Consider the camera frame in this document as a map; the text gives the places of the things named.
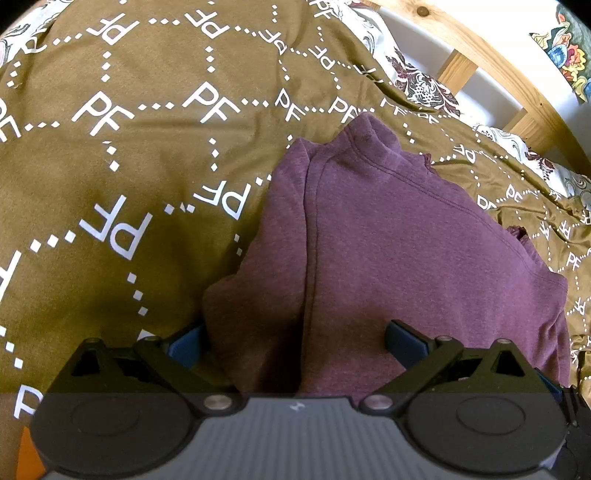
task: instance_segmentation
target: orange object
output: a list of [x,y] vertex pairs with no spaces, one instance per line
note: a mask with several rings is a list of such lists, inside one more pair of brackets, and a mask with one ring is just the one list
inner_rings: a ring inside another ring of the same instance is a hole
[[21,447],[18,451],[16,480],[38,480],[45,473],[45,467],[37,454],[31,439],[31,432],[24,427],[21,436]]

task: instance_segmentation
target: bed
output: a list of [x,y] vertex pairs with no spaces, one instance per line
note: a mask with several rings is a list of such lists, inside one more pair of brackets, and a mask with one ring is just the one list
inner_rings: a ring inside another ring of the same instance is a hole
[[[371,8],[338,0],[256,11],[53,0],[0,40],[2,478],[15,477],[24,427],[79,342],[127,346],[189,325],[203,290],[248,251],[281,156],[361,112],[430,153],[498,223],[524,226],[568,279],[570,381],[589,401],[588,160],[486,43],[424,3],[384,5],[456,49],[447,86],[404,61]],[[460,121],[453,92],[476,65],[524,106],[508,129],[538,155]],[[539,155],[548,135],[577,173]]]

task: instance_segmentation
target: metal screw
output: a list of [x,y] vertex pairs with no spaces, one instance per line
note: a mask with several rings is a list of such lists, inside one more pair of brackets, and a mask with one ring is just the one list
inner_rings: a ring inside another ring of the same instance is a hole
[[227,395],[209,395],[203,404],[209,410],[227,410],[232,406],[232,399]]
[[372,410],[387,410],[394,405],[394,402],[390,397],[379,394],[370,395],[364,400],[364,402]]

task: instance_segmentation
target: floral pillow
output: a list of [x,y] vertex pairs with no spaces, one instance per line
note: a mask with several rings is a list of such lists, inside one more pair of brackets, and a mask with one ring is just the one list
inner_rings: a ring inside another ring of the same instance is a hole
[[586,102],[591,98],[591,30],[560,4],[556,20],[560,25],[550,32],[530,35],[560,69],[577,96]]

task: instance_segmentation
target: sweater sleeve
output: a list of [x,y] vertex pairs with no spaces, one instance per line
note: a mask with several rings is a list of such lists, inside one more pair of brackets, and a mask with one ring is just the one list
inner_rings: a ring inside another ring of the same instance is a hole
[[272,174],[259,230],[240,269],[203,296],[213,351],[244,393],[293,393],[300,382],[303,199],[310,154],[317,147],[302,139],[291,145]]

